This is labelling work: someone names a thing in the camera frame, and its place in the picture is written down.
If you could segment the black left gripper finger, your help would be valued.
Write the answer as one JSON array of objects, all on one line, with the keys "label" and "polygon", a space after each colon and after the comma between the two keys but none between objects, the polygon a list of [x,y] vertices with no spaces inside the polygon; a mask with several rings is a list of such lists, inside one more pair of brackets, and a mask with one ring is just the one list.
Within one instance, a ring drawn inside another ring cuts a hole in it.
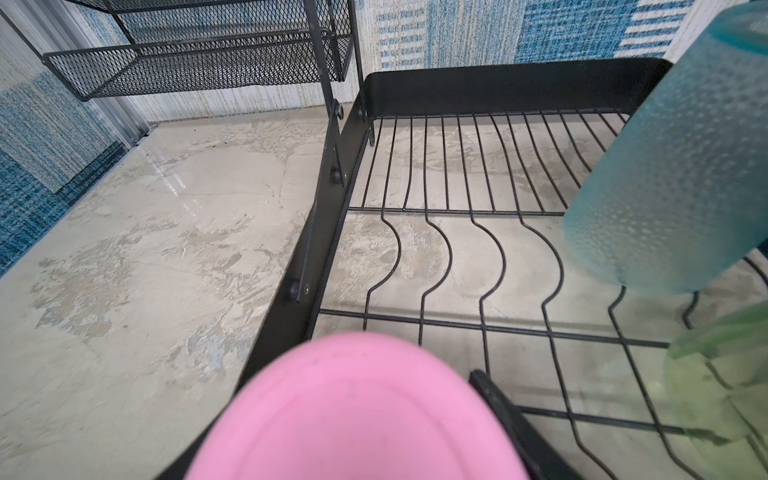
[{"label": "black left gripper finger", "polygon": [[469,375],[469,383],[504,428],[522,459],[530,479],[582,479],[581,475],[544,439],[523,416],[521,410],[507,398],[485,372],[473,370]]}]

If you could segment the green cup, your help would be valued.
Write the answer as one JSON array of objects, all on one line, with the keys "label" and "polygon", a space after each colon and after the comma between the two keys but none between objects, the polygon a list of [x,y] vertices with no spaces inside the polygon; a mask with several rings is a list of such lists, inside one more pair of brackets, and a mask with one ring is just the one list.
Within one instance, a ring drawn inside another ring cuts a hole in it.
[{"label": "green cup", "polygon": [[672,414],[718,479],[767,477],[767,303],[680,335],[663,366]]}]

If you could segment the teal frosted cup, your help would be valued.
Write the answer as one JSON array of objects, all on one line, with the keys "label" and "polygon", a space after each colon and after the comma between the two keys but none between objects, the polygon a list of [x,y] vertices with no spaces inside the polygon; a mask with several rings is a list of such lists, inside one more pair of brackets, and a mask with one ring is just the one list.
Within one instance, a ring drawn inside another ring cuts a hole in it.
[{"label": "teal frosted cup", "polygon": [[563,220],[602,279],[692,293],[767,237],[767,5],[721,12],[630,117]]}]

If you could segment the pink cup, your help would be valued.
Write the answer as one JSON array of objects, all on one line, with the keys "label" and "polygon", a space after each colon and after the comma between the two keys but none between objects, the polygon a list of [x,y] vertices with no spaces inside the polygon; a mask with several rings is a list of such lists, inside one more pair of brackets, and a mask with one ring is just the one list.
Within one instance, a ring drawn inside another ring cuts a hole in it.
[{"label": "pink cup", "polygon": [[304,343],[225,408],[191,479],[523,479],[480,395],[430,352],[356,332]]}]

